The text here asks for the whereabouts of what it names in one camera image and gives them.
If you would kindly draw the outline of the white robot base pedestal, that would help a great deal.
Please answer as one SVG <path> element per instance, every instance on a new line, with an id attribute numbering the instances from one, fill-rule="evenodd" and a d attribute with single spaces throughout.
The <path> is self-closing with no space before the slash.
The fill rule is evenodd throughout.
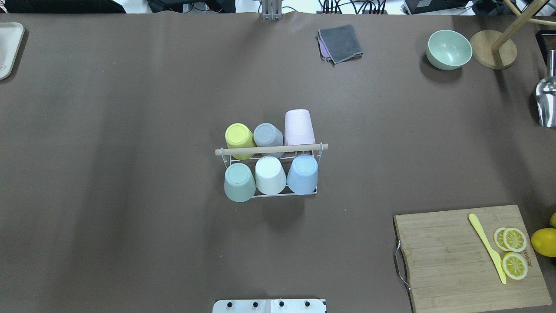
<path id="1" fill-rule="evenodd" d="M 218 300 L 213 313 L 326 313 L 321 299 L 250 299 Z"/>

